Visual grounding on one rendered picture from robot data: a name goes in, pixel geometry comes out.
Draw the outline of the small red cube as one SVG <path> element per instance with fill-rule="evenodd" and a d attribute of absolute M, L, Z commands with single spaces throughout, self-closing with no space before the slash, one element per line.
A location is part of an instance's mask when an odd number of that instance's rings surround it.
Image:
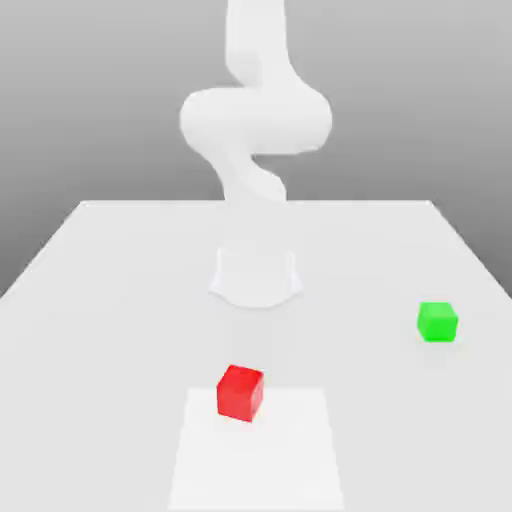
<path fill-rule="evenodd" d="M 264 373 L 229 365 L 216 387 L 217 412 L 226 417 L 252 422 L 263 400 Z"/>

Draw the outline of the small green cube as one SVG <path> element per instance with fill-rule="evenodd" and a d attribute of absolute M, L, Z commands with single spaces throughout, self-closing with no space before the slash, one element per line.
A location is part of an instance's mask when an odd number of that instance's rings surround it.
<path fill-rule="evenodd" d="M 426 342 L 453 342 L 459 317 L 449 302 L 421 302 L 417 328 Z"/>

